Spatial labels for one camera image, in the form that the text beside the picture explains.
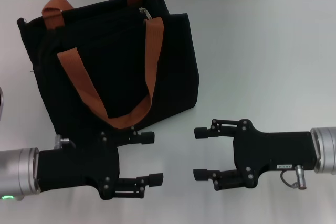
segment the black fabric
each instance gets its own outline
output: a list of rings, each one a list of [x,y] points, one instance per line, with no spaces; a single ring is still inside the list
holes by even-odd
[[[192,108],[198,71],[187,14],[170,15],[164,0],[143,0],[153,18],[164,23],[153,104],[135,129]],[[146,15],[110,0],[62,13],[65,27],[47,30],[43,19],[18,20],[37,84],[57,134],[75,140],[97,131],[117,130],[83,104],[57,53],[77,47],[110,118],[128,114],[148,94],[144,53]]]

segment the white table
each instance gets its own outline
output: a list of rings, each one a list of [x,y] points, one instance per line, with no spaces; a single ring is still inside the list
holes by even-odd
[[[55,132],[16,20],[48,0],[0,0],[0,149],[53,148]],[[104,0],[68,0],[80,7]],[[197,57],[198,103],[147,130],[155,144],[119,148],[121,177],[164,173],[144,199],[103,201],[91,187],[0,201],[1,223],[335,223],[336,177],[306,172],[308,189],[265,173],[255,189],[215,191],[193,169],[234,169],[232,138],[196,140],[211,119],[249,118],[262,131],[336,126],[336,0],[166,0],[188,13]],[[285,175],[295,180],[294,173]]]

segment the bag handle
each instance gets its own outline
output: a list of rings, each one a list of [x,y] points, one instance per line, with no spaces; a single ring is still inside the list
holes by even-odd
[[[149,94],[129,114],[118,118],[108,117],[104,104],[83,65],[77,48],[75,47],[57,54],[61,65],[73,86],[75,86],[82,102],[86,104],[96,116],[117,129],[124,129],[136,125],[148,114],[152,106],[158,68],[157,62],[162,47],[164,26],[160,17],[151,20],[146,19],[145,25],[145,79]]]
[[[136,5],[141,2],[142,0],[127,0],[127,5]],[[73,6],[67,0],[50,0],[42,9],[42,17],[47,29],[52,30],[64,26],[62,11],[71,9]]]

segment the label sticker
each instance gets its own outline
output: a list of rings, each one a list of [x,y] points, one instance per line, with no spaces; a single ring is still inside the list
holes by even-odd
[[[292,169],[292,165],[277,165],[277,169]]]

